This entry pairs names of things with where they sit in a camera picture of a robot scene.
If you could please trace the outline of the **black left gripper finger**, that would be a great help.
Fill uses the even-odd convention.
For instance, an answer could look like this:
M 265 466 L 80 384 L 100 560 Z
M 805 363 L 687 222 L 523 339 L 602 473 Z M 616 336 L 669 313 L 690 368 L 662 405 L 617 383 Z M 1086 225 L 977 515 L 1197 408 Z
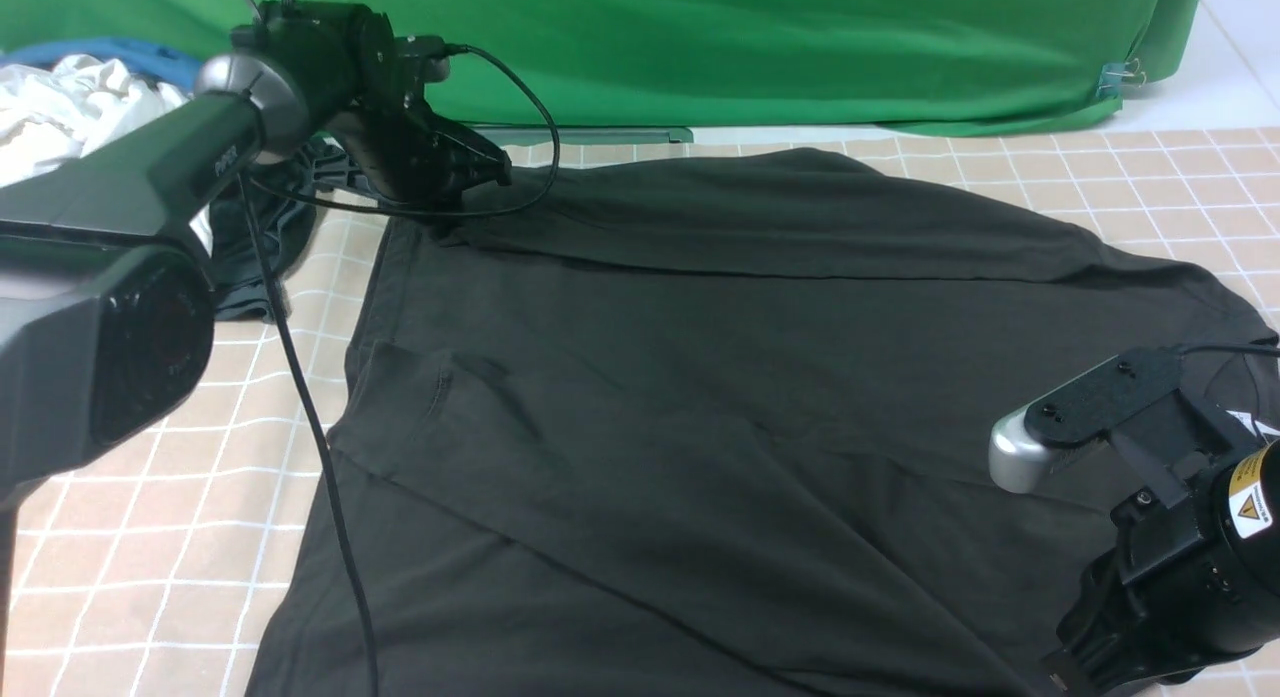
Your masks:
M 509 156 L 479 132 L 457 121 L 433 121 L 430 137 L 430 208 L 458 208 L 471 188 L 511 185 Z

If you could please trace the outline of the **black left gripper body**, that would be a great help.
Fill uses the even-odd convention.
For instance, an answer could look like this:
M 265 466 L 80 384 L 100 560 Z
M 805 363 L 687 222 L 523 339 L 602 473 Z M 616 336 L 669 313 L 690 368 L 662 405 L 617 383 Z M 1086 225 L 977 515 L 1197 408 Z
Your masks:
M 326 130 L 393 208 L 461 208 L 460 176 L 428 109 L 408 101 L 389 18 L 357 3 L 268 3 L 232 31 L 232 90 L 259 109 L 261 151 L 288 159 Z

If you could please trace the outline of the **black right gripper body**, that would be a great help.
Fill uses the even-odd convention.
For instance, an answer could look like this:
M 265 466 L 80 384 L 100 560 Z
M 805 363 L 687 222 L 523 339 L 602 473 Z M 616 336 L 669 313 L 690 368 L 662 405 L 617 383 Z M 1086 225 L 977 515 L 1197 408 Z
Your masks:
M 1060 694 L 1188 682 L 1277 639 L 1277 446 L 1190 486 L 1176 506 L 1115 510 L 1117 544 L 1084 570 L 1042 662 Z

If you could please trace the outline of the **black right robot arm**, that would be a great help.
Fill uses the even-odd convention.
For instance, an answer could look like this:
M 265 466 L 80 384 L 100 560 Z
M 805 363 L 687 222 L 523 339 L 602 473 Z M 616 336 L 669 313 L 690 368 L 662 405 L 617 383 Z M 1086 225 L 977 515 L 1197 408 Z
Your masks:
M 1196 474 L 1175 506 L 1138 492 L 1112 519 L 1117 542 L 1042 662 L 1060 694 L 1180 684 L 1277 639 L 1276 445 Z

